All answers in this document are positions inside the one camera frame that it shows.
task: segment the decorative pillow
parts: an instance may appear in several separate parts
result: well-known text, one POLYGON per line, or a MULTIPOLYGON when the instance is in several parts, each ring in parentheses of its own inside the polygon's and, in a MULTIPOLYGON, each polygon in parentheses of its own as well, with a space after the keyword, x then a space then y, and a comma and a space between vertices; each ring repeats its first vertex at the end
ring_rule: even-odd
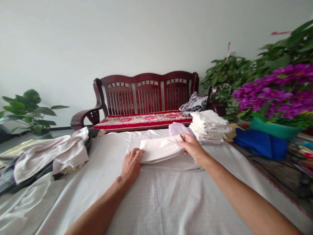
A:
POLYGON ((195 91, 189 101, 182 106, 180 106, 179 111, 183 112, 183 115, 190 116, 190 113, 192 112, 200 112, 203 109, 205 109, 208 102, 208 96, 201 97, 199 94, 195 91))

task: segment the blue cloth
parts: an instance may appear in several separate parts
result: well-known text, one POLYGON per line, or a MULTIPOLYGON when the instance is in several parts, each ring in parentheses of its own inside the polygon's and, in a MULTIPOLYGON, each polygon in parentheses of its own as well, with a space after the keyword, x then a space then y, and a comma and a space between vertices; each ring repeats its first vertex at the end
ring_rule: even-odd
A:
POLYGON ((255 154, 274 160, 286 158, 288 150, 286 140, 257 130, 243 131, 240 128, 236 128, 236 133, 237 136, 233 140, 242 147, 250 148, 255 154))

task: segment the seat cushion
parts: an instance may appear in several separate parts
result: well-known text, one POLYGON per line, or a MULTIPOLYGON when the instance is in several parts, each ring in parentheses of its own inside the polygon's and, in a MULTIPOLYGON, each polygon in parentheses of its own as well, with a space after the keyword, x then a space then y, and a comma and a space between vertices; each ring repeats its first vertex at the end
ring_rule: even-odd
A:
POLYGON ((173 122, 188 125, 192 122, 192 117, 184 117, 179 110, 148 114, 109 115, 93 128, 107 132, 137 131, 166 128, 173 122))

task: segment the person's left hand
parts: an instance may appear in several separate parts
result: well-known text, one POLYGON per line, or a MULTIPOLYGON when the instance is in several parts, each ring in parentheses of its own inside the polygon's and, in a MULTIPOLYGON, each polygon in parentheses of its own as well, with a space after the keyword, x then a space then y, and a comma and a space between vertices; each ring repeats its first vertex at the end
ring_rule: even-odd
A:
POLYGON ((123 161, 121 177, 130 184, 133 184, 139 175, 141 168, 139 161, 143 151, 143 149, 135 148, 126 155, 123 161))

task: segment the towel stack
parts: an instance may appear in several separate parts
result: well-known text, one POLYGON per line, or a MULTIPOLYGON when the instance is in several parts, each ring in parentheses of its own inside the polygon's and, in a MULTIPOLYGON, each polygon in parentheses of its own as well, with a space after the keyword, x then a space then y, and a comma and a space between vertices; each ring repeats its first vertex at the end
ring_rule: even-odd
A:
POLYGON ((191 113, 190 128, 200 143, 221 144, 225 133, 231 132, 228 121, 212 110, 191 113))

